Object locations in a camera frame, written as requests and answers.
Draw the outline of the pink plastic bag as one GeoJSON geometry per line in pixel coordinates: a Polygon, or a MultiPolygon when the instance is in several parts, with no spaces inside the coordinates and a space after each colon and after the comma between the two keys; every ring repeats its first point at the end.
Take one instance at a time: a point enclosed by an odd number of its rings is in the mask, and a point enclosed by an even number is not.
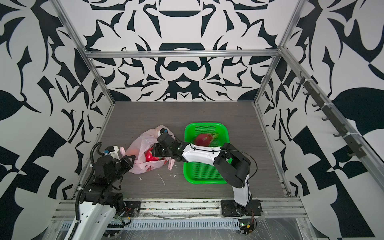
{"type": "Polygon", "coordinates": [[[158,133],[161,129],[168,130],[167,127],[160,125],[155,129],[142,133],[132,142],[127,150],[124,147],[120,147],[120,154],[122,156],[135,156],[134,166],[129,170],[130,173],[134,175],[144,174],[165,165],[168,165],[168,170],[172,170],[175,160],[170,157],[158,158],[156,161],[147,161],[146,153],[154,147],[155,143],[158,143],[158,133]]]}

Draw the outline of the red dragon fruit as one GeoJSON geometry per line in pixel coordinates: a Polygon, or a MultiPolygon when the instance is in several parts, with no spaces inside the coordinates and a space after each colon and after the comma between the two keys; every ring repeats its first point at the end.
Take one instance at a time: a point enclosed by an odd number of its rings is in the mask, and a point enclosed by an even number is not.
{"type": "Polygon", "coordinates": [[[197,146],[208,147],[218,136],[218,133],[202,133],[194,139],[193,144],[197,146]]]}

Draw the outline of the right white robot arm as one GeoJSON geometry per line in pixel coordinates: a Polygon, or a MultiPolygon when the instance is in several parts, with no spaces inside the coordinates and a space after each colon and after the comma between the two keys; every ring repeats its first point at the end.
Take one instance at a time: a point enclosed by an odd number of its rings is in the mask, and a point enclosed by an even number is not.
{"type": "Polygon", "coordinates": [[[154,157],[214,166],[222,178],[232,186],[235,206],[241,210],[248,207],[252,200],[249,187],[251,161],[248,154],[239,151],[230,143],[210,148],[181,142],[166,129],[161,129],[157,141],[151,150],[154,157]]]}

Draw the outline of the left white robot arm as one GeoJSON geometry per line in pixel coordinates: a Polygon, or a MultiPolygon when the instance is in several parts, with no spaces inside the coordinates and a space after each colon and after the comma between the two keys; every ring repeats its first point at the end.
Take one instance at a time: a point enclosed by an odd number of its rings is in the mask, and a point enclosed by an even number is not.
{"type": "Polygon", "coordinates": [[[122,153],[117,146],[100,150],[97,142],[90,152],[91,172],[79,186],[75,200],[75,218],[65,236],[67,240],[100,240],[117,235],[115,228],[123,229],[131,220],[122,220],[126,214],[121,188],[123,176],[133,167],[136,156],[122,153]]]}

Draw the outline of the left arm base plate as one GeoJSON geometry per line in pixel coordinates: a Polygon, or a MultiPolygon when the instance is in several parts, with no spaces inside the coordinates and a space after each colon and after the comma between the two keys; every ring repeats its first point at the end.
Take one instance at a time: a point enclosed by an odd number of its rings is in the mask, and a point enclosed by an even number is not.
{"type": "Polygon", "coordinates": [[[122,210],[119,212],[121,218],[132,218],[141,211],[141,201],[124,201],[122,210]]]}

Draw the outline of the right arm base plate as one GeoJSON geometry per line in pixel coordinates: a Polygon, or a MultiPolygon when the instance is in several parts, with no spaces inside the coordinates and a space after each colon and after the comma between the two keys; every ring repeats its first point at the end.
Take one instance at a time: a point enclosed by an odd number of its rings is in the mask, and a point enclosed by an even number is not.
{"type": "Polygon", "coordinates": [[[260,200],[250,200],[246,207],[234,200],[221,200],[221,210],[224,217],[261,216],[263,209],[260,200]]]}

